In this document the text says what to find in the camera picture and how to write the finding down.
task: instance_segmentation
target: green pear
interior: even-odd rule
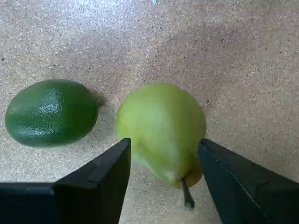
[[[185,205],[194,207],[188,188],[202,177],[197,151],[206,135],[205,116],[194,97],[170,83],[145,85],[122,103],[116,133],[131,139],[133,159],[182,188]]]

